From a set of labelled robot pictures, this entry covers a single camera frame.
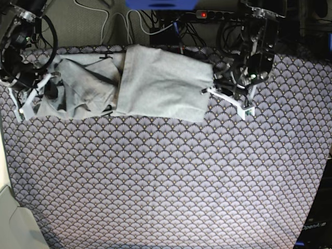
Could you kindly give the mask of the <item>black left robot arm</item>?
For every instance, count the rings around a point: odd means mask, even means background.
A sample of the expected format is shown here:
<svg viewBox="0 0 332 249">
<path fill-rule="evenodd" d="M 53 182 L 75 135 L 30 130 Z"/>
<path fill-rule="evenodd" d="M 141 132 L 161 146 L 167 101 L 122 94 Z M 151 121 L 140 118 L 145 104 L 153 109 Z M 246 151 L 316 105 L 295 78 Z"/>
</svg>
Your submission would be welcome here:
<svg viewBox="0 0 332 249">
<path fill-rule="evenodd" d="M 269 78 L 287 1 L 244 1 L 243 5 L 224 16 L 216 35 L 217 51 L 232 62 L 215 74 L 214 86 L 236 100 L 247 98 L 254 86 Z"/>
</svg>

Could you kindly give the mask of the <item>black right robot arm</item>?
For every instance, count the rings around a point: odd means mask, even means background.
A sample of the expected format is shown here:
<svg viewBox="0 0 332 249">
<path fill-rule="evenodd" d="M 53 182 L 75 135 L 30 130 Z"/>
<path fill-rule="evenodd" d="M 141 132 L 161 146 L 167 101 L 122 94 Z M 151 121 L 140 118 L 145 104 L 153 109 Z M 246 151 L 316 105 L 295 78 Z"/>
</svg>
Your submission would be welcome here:
<svg viewBox="0 0 332 249">
<path fill-rule="evenodd" d="M 16 101 L 25 92 L 39 92 L 37 84 L 57 55 L 58 36 L 46 9 L 47 1 L 1 1 L 1 85 L 14 92 Z M 41 66 L 24 63 L 21 53 L 44 39 L 43 21 L 53 38 L 50 57 Z"/>
</svg>

